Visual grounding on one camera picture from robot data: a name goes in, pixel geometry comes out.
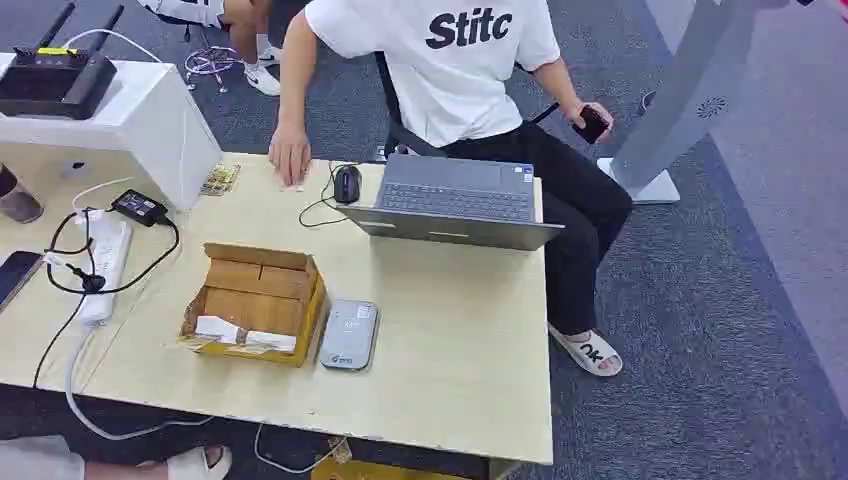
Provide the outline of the person's right hand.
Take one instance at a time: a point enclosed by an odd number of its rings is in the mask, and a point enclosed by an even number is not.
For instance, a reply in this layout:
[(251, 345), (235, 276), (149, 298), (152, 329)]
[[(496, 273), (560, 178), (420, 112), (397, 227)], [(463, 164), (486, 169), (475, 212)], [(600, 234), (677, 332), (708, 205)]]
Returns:
[(311, 165), (311, 145), (302, 121), (278, 123), (269, 144), (268, 160), (284, 187), (300, 185)]

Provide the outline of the person's left hand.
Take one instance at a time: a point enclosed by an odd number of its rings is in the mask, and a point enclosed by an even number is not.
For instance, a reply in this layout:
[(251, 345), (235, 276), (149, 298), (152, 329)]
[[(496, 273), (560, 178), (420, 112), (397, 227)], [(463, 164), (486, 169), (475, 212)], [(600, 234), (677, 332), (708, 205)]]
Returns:
[(596, 102), (583, 102), (569, 108), (566, 116), (572, 129), (588, 144), (602, 141), (614, 124), (609, 112)]

